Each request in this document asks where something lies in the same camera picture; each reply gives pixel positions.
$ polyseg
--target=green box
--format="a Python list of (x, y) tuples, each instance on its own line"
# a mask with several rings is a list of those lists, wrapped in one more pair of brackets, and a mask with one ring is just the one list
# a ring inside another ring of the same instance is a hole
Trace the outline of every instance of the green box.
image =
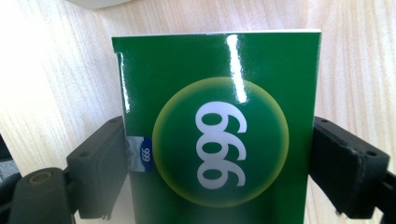
[(319, 40), (113, 37), (136, 223), (303, 223)]

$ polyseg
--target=blue and white label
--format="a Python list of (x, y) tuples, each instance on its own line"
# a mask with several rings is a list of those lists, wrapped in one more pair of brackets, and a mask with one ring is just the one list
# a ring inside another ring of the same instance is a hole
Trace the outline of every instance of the blue and white label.
[(152, 171), (152, 141), (149, 137), (126, 136), (128, 169), (134, 172)]

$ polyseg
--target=white object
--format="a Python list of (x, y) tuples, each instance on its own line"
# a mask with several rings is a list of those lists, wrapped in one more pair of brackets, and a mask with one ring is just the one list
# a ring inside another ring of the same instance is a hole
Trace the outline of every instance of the white object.
[(87, 9), (97, 9), (101, 7), (112, 7), (121, 3), (129, 2), (131, 0), (66, 0), (79, 7)]

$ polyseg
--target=wood grain surface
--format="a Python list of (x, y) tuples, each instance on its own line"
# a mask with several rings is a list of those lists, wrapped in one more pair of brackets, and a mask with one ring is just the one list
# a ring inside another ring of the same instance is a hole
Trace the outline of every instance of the wood grain surface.
[[(23, 175), (64, 168), (68, 153), (121, 115), (111, 36), (316, 28), (322, 30), (316, 115), (386, 151), (394, 173), (395, 3), (132, 0), (87, 10), (62, 0), (0, 1), (0, 133)], [(129, 192), (126, 185), (122, 195)], [(134, 223), (126, 199), (110, 223)], [(337, 216), (309, 181), (304, 223), (380, 217)]]

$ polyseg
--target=glossy box surface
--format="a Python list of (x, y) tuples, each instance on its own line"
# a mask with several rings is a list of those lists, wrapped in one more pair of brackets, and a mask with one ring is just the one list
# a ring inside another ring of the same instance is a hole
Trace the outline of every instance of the glossy box surface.
[(138, 224), (304, 222), (319, 39), (113, 38)]

